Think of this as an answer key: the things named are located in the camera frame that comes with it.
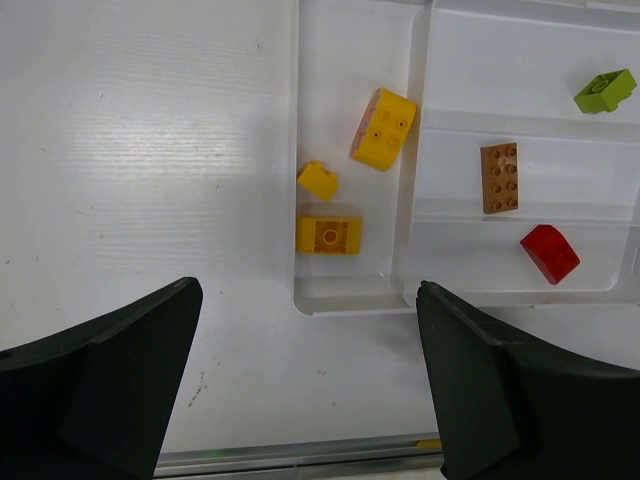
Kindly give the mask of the yellow printed lego brick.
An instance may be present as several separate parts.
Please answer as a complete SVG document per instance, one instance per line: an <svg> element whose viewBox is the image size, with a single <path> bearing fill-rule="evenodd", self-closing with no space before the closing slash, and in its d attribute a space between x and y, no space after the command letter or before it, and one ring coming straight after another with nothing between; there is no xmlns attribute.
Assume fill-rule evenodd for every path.
<svg viewBox="0 0 640 480"><path fill-rule="evenodd" d="M352 159L381 172L395 163L409 134L417 104L386 88L377 89L352 141Z"/></svg>

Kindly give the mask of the brown lego plate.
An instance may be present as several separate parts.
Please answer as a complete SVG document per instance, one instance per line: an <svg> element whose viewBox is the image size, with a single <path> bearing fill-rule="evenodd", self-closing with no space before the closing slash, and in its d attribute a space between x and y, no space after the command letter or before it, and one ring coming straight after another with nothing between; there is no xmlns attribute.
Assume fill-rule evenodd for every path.
<svg viewBox="0 0 640 480"><path fill-rule="evenodd" d="M519 207L517 153L516 143L480 149L484 214L503 213Z"/></svg>

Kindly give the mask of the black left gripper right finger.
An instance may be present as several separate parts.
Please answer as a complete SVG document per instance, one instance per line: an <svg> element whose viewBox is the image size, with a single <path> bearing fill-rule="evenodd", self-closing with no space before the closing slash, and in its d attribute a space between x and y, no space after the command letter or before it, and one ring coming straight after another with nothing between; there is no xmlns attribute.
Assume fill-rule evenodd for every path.
<svg viewBox="0 0 640 480"><path fill-rule="evenodd" d="M416 309L448 479L635 479L639 374L526 333L433 282Z"/></svg>

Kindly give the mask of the red rounded lego brick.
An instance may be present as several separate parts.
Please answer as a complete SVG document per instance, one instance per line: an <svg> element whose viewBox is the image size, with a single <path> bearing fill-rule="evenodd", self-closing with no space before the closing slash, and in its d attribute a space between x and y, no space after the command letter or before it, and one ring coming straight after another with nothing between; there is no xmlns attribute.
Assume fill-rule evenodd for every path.
<svg viewBox="0 0 640 480"><path fill-rule="evenodd" d="M534 227L520 245L551 285L559 284L581 263L565 236L549 224Z"/></svg>

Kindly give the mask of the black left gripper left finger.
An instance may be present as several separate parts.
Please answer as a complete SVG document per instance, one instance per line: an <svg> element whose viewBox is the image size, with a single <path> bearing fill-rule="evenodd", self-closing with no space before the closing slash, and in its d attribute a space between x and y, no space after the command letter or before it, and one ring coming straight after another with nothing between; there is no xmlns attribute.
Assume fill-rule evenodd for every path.
<svg viewBox="0 0 640 480"><path fill-rule="evenodd" d="M2 351L2 478L152 478L202 301L184 277Z"/></svg>

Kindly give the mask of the small yellow lego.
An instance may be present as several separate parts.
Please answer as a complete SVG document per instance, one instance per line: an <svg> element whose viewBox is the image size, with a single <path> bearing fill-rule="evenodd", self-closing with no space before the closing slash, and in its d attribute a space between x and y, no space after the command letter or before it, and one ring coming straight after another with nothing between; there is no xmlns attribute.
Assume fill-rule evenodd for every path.
<svg viewBox="0 0 640 480"><path fill-rule="evenodd" d="M339 178L318 160L310 161L297 174L297 183L324 202L330 202L339 189Z"/></svg>

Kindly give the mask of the lime green lego brick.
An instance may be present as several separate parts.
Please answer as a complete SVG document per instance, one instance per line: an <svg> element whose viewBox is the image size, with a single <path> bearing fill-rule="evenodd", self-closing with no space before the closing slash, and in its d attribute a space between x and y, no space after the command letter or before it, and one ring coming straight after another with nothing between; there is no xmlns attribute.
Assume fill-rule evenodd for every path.
<svg viewBox="0 0 640 480"><path fill-rule="evenodd" d="M596 75L575 96L574 102L583 114L611 113L630 98L637 82L629 69Z"/></svg>

